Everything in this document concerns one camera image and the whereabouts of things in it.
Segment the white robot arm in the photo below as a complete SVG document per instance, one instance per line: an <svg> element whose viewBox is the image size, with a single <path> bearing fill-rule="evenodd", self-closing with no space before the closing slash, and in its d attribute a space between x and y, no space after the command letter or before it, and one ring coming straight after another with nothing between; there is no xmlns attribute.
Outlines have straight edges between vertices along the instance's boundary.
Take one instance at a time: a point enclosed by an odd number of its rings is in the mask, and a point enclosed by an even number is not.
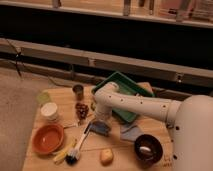
<svg viewBox="0 0 213 171"><path fill-rule="evenodd" d="M107 120L113 108L164 122L172 129L172 171L213 171L213 97L183 101L126 95L115 82L95 91L95 116Z"/></svg>

